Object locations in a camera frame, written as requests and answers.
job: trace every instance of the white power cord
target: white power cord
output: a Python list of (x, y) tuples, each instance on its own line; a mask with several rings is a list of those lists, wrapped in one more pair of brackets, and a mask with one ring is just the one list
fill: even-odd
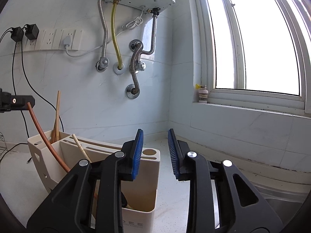
[[(117, 37), (120, 33), (124, 32), (124, 31), (126, 31), (126, 30), (131, 31), (131, 30), (134, 30), (135, 28), (137, 28), (138, 26), (140, 26), (140, 25), (144, 22), (144, 20), (142, 19), (143, 13), (144, 13), (144, 10), (142, 10), (142, 13), (141, 13), (141, 15), (140, 15), (139, 17), (136, 17), (136, 18), (134, 18), (132, 21), (130, 21), (130, 22), (125, 23), (124, 25), (122, 25), (122, 31), (120, 31), (120, 32), (116, 35), (116, 37)], [(71, 39), (70, 39), (70, 42), (69, 42), (69, 39), (67, 39), (67, 38), (68, 38), (68, 36), (64, 39), (64, 47), (65, 47), (66, 54), (67, 54), (68, 56), (72, 57), (72, 58), (80, 58), (80, 57), (83, 57), (84, 55), (87, 55), (87, 54), (89, 54), (90, 52), (93, 52), (93, 51), (95, 51), (95, 50), (97, 50), (97, 49), (103, 47), (103, 45), (101, 45), (101, 46), (97, 46), (97, 47), (95, 47), (94, 49), (89, 50), (89, 51), (87, 51), (87, 52), (85, 52), (85, 53), (82, 53), (82, 54), (79, 54), (79, 55), (71, 55), (71, 54), (68, 53), (68, 47), (71, 45)]]

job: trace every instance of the stainless steel sink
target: stainless steel sink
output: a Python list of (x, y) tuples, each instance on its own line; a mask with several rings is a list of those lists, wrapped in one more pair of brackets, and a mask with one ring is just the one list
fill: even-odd
[(308, 195), (253, 184), (282, 220), (284, 226), (294, 217)]

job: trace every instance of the bottle on window sill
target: bottle on window sill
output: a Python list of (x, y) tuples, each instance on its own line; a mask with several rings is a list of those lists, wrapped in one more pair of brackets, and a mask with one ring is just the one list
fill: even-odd
[(199, 103), (207, 103), (208, 90), (206, 85), (195, 85), (199, 91)]

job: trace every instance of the window frame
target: window frame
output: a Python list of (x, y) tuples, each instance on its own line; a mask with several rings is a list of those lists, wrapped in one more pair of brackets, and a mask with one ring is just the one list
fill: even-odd
[[(275, 1), (284, 16), (293, 40), (298, 62), (300, 96), (243, 89), (217, 89), (216, 50), (208, 0), (196, 0), (196, 3), (199, 4), (199, 6), (197, 6), (198, 10), (202, 11), (202, 14), (199, 13), (202, 15), (202, 17), (199, 18), (199, 24), (201, 24), (201, 29), (204, 29), (204, 34), (201, 34), (201, 37), (205, 39), (201, 42), (206, 43), (205, 46), (202, 46), (202, 84), (206, 83), (207, 89), (210, 92), (208, 100), (209, 103), (280, 111), (301, 116), (311, 116), (311, 64), (307, 44), (303, 37), (299, 23), (287, 0)], [(304, 6), (308, 9), (308, 12), (310, 12), (311, 8), (307, 6), (307, 3), (304, 2), (304, 0), (302, 1)], [(299, 0), (293, 0), (293, 2), (301, 14), (310, 35), (311, 21), (308, 14), (304, 10), (301, 11), (303, 6)], [(231, 37), (233, 39), (232, 44), (234, 50), (233, 54), (235, 55), (235, 69), (236, 71), (240, 71), (240, 74), (237, 76), (237, 85), (240, 85), (242, 88), (242, 85), (244, 84), (241, 82), (242, 78), (245, 81), (243, 42), (231, 0), (223, 0), (223, 3), (227, 11), (229, 26), (231, 26), (232, 29)]]

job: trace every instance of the storage compartment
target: storage compartment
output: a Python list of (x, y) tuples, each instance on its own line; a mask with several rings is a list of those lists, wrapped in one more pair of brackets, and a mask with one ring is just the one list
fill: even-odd
[[(45, 132), (49, 138), (52, 131)], [(53, 145), (59, 156), (69, 168), (83, 159), (83, 154), (76, 146), (70, 134), (60, 132), (61, 140)], [(92, 162), (104, 160), (110, 154), (121, 150), (122, 146), (93, 141), (78, 137), (82, 147)], [(40, 135), (28, 139), (28, 146), (40, 179), (50, 193), (66, 175), (66, 172), (55, 160), (44, 144)], [(143, 148), (139, 172), (133, 182), (122, 181), (121, 189), (132, 209), (122, 209), (123, 228), (125, 233), (151, 233), (160, 167), (160, 152), (152, 148)]]

